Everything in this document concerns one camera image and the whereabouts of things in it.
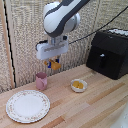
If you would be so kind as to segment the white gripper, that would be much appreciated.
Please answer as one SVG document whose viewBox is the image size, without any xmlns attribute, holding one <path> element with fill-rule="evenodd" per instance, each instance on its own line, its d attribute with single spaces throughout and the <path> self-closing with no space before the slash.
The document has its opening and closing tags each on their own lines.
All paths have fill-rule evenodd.
<svg viewBox="0 0 128 128">
<path fill-rule="evenodd" d="M 51 45 L 49 43 L 41 43 L 37 45 L 36 57 L 40 60 L 45 60 L 68 51 L 68 42 L 63 41 L 57 45 Z M 55 62 L 60 64 L 60 59 L 55 59 Z M 48 68 L 51 68 L 53 60 L 48 61 Z"/>
</svg>

